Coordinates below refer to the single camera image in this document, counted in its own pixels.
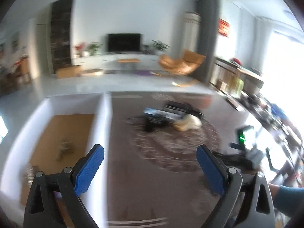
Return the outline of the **blue sleeved right forearm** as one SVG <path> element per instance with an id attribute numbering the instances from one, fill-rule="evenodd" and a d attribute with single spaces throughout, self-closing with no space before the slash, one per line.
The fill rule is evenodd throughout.
<path id="1" fill-rule="evenodd" d="M 268 184 L 274 208 L 288 217 L 293 217 L 303 206 L 303 188 Z"/>

